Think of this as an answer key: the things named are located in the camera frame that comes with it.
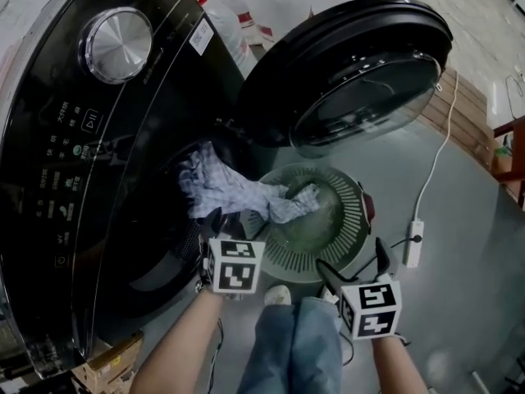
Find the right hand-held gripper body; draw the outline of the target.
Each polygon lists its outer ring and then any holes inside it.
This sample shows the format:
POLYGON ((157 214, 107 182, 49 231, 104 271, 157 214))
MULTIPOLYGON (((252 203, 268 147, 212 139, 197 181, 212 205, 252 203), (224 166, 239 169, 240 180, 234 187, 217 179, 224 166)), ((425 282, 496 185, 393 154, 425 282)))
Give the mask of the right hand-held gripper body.
POLYGON ((341 287, 340 316, 352 341, 394 336, 401 310, 400 284, 388 273, 341 287))

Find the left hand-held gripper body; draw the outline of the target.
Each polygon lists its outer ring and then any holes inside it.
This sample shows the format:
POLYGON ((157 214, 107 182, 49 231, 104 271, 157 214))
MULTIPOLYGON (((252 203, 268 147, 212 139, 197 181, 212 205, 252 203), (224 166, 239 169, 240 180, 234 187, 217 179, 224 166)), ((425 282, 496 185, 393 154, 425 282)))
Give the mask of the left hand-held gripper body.
POLYGON ((262 270, 265 243, 230 237, 199 237, 199 291, 239 299, 254 294, 262 270))

